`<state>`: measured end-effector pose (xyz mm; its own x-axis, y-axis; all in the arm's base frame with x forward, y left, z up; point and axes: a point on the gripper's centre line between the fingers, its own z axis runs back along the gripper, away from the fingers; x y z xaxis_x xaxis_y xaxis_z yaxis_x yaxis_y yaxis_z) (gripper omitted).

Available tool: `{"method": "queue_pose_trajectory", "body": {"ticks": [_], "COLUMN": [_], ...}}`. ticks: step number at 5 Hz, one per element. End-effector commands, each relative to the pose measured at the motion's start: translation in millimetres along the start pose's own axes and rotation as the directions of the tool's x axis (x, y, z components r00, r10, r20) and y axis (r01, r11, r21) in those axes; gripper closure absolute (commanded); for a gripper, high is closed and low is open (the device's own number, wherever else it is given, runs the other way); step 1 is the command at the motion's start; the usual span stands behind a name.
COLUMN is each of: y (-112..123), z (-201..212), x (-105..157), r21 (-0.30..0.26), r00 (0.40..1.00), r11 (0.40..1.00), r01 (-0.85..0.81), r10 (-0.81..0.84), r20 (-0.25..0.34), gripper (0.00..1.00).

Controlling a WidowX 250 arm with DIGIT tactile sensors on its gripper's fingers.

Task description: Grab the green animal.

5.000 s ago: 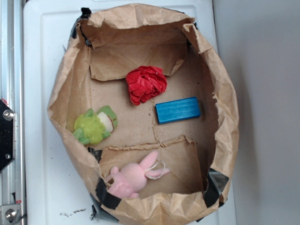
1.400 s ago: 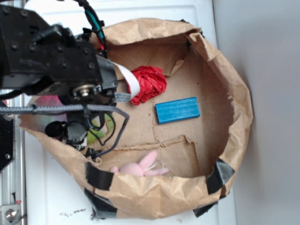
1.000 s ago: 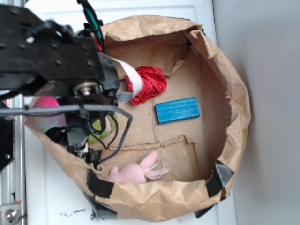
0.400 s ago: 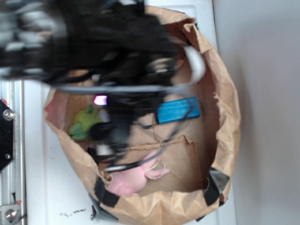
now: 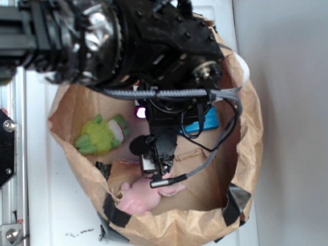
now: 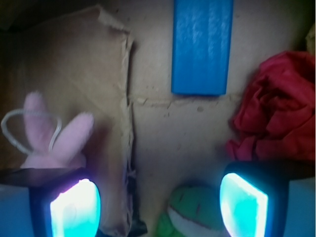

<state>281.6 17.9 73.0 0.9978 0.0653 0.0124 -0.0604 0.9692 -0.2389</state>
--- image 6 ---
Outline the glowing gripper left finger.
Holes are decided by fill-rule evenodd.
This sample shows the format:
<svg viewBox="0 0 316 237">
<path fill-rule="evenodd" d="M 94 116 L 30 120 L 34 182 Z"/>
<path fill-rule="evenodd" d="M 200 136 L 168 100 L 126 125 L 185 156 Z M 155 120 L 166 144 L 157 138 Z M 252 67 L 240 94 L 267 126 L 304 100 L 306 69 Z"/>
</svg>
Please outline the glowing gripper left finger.
<svg viewBox="0 0 316 237">
<path fill-rule="evenodd" d="M 85 168 L 0 172 L 2 237 L 94 237 L 100 216 L 100 193 Z"/>
</svg>

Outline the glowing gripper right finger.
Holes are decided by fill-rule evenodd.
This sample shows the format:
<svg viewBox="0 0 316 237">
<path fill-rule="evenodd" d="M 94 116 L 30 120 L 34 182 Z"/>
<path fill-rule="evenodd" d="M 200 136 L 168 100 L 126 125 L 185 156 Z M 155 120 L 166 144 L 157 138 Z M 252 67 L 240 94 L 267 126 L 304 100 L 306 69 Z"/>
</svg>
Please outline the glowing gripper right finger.
<svg viewBox="0 0 316 237">
<path fill-rule="evenodd" d="M 219 200 L 231 237 L 314 237 L 315 162 L 232 162 L 225 168 Z"/>
</svg>

